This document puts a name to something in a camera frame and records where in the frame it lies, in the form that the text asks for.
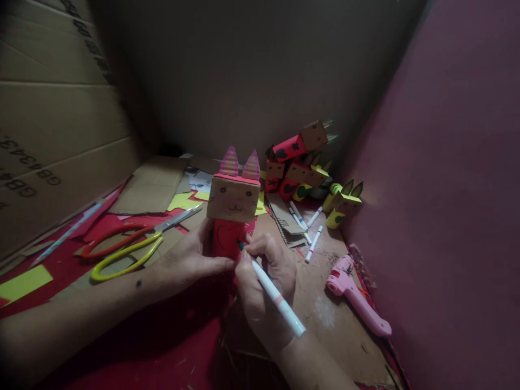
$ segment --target white marker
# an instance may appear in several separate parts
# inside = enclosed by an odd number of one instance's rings
[[[287,324],[299,339],[305,333],[305,326],[303,326],[300,319],[291,309],[291,306],[289,306],[287,301],[283,298],[282,294],[280,294],[262,267],[256,262],[255,259],[251,258],[251,260],[253,261],[253,268],[255,269],[256,276],[258,276],[258,280],[264,287],[267,294],[271,297],[280,313],[282,313],[282,317],[287,321]]]
[[[310,249],[307,252],[307,255],[305,256],[305,261],[307,263],[310,262],[310,258],[314,253],[314,248],[316,248],[316,243],[318,242],[318,239],[320,238],[320,234],[321,234],[322,230],[323,230],[323,226],[320,226],[318,228],[318,231],[316,232],[316,235],[314,236],[313,244],[310,246]]]
[[[294,205],[293,201],[291,200],[289,203],[291,204],[291,207],[292,207],[292,209],[294,210],[294,214],[296,214],[296,216],[297,216],[298,219],[300,220],[300,224],[302,225],[302,228],[304,228],[305,230],[309,230],[309,228],[308,228],[307,225],[305,224],[305,221],[304,221],[303,218],[302,218],[302,215],[300,214],[300,212],[298,211],[298,209],[297,209],[296,206]]]
[[[323,211],[323,207],[320,206],[320,208],[314,213],[313,217],[310,219],[309,223],[307,224],[308,227],[311,227],[314,223],[314,221],[316,220],[316,218],[318,217],[318,215],[320,215],[320,213]]]
[[[292,217],[294,218],[294,220],[296,221],[296,223],[302,228],[302,229],[305,229],[303,226],[302,226],[302,223],[298,220],[298,217],[296,216],[296,214],[294,214],[294,211],[293,211],[293,208],[290,207],[289,208],[289,211],[291,212],[291,215]],[[309,238],[309,235],[307,233],[303,233],[303,236],[305,237],[305,239],[307,240],[307,242],[310,244],[312,244],[313,242],[310,240]]]

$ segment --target red heart drawing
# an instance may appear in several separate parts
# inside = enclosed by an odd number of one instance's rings
[[[242,224],[233,226],[232,228],[229,228],[226,225],[220,225],[217,229],[218,244],[222,249],[227,249],[230,245],[237,245],[237,238],[240,238],[239,235],[242,233],[242,230]]]

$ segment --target pink glue gun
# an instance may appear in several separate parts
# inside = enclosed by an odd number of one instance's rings
[[[330,275],[327,278],[327,287],[334,295],[340,296],[344,294],[366,326],[375,335],[379,337],[390,336],[392,334],[390,324],[383,320],[361,295],[354,278],[352,278],[352,272],[354,272],[352,258],[348,255],[341,257],[330,271]]]

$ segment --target pink striped cat ear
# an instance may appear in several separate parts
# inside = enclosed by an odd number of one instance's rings
[[[245,163],[242,177],[244,179],[260,180],[260,166],[258,164],[256,150],[253,150],[248,158],[248,162]]]
[[[230,146],[224,156],[224,160],[220,163],[220,174],[229,176],[238,176],[238,160],[235,148]]]

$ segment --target marker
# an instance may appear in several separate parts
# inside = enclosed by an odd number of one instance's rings
[[[36,260],[34,260],[34,262],[31,264],[31,266],[29,267],[29,269],[31,269],[32,267],[34,267],[36,264],[38,264],[39,262],[42,262],[44,261],[47,256],[49,256],[52,252],[54,252],[54,250],[60,246],[60,244],[65,241],[67,239],[67,237],[69,237],[73,232],[74,230],[76,230],[77,228],[80,227],[80,225],[85,222],[88,218],[90,218],[92,216],[92,214],[94,214],[101,206],[102,204],[105,202],[104,199],[101,199],[98,201],[98,203],[96,203],[94,206],[92,206],[92,208],[85,213],[85,215],[83,216],[83,218],[81,218],[78,222],[75,223],[75,225],[73,227],[71,227],[63,236],[61,236],[55,243],[53,243],[49,248],[47,248],[47,250],[42,253],[41,255],[38,256],[38,258]]]
[[[296,223],[297,223],[297,224],[298,224],[302,229],[305,229],[305,228],[302,226],[301,222],[298,220],[298,217],[296,216],[296,214],[294,214],[294,211],[293,211],[293,208],[292,208],[292,207],[289,208],[289,211],[291,212],[291,215],[292,215],[292,217],[294,218],[294,220],[296,221]],[[308,235],[306,232],[303,232],[303,236],[305,237],[305,239],[307,240],[307,242],[309,243],[309,245],[313,243],[313,242],[310,240],[309,235]]]
[[[240,245],[240,249],[244,250],[244,244],[238,241],[238,245]],[[271,279],[262,267],[257,263],[257,261],[251,256],[251,260],[253,262],[253,268],[256,272],[256,276],[260,281],[260,284],[264,287],[267,294],[271,297],[275,306],[278,308],[282,317],[285,319],[289,327],[292,329],[296,337],[299,339],[306,331],[305,326],[303,326],[302,322],[298,318],[298,316],[291,309],[291,306],[287,303],[287,301],[283,298],[282,294],[278,291],[275,285],[272,283]]]
[[[313,244],[310,246],[309,251],[307,252],[307,255],[305,256],[305,261],[308,263],[310,262],[310,258],[312,257],[314,253],[314,248],[316,248],[316,244],[318,242],[318,239],[320,238],[321,231],[323,230],[323,226],[320,226],[318,228],[318,231],[316,232],[316,235],[314,236]]]
[[[300,212],[298,211],[298,209],[294,205],[293,201],[291,200],[289,203],[291,204],[291,207],[294,210],[294,214],[296,214],[296,216],[300,220],[300,224],[302,225],[302,228],[304,228],[305,230],[309,230],[307,225],[305,225],[305,221],[303,220],[302,215],[300,214]]]
[[[309,223],[307,224],[308,227],[311,227],[314,223],[314,221],[316,220],[316,218],[318,217],[318,215],[320,215],[320,213],[323,211],[323,207],[320,206],[320,208],[314,213],[313,217],[310,219]]]

